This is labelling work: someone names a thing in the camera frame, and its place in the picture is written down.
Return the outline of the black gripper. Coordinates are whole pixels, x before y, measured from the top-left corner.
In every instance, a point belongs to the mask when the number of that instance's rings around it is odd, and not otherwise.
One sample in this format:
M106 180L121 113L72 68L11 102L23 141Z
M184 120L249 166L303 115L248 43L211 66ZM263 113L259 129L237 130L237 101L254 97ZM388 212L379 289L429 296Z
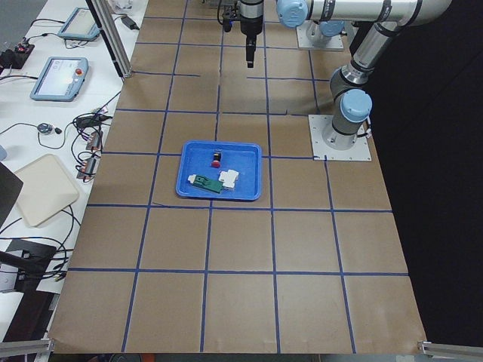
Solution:
M254 67L257 36L263 30L263 1L241 0L239 2L241 32L246 36L245 53L248 68Z

